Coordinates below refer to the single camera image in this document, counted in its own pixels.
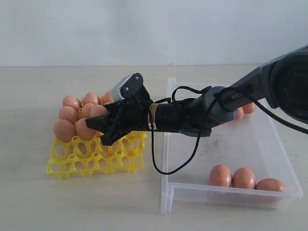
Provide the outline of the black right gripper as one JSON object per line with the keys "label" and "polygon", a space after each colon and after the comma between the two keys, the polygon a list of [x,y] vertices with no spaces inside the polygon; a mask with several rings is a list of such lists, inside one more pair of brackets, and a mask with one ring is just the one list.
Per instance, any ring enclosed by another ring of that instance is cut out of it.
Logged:
{"label": "black right gripper", "polygon": [[132,131],[149,131],[148,113],[153,100],[133,96],[118,102],[108,102],[107,114],[86,119],[88,128],[102,133],[101,142],[112,146]]}

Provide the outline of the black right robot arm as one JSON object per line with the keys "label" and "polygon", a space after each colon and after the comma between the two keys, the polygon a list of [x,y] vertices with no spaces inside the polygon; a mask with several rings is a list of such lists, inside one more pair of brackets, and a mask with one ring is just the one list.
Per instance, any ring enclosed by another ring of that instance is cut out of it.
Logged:
{"label": "black right robot arm", "polygon": [[86,119],[89,128],[102,133],[111,145],[132,131],[180,133],[208,137],[214,127],[234,120],[238,109],[265,99],[273,109],[308,121],[308,49],[302,47],[277,57],[248,73],[229,87],[206,87],[198,98],[153,102],[139,73],[116,87],[108,113]]}

